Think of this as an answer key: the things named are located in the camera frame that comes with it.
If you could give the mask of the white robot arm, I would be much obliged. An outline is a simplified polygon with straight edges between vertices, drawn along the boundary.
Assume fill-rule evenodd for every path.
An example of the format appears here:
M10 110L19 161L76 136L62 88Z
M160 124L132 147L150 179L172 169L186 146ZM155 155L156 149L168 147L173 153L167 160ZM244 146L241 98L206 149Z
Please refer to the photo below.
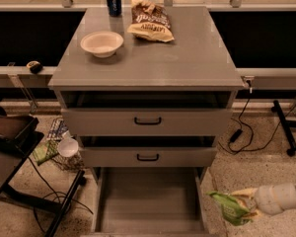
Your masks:
M236 204L232 215L245 219L273 216L296 209L296 180L293 183L264 185L231 193Z

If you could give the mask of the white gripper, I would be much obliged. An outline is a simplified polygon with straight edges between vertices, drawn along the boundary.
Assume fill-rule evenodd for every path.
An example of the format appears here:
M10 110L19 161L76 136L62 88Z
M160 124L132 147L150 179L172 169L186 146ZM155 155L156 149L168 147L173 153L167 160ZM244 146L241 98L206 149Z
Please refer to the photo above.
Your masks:
M246 220L254 220L262 216L262 212L276 215L288 209L296 208L296 187L292 183L268 185L257 188L246 188L231 192L232 196L254 197L258 209L242 216Z

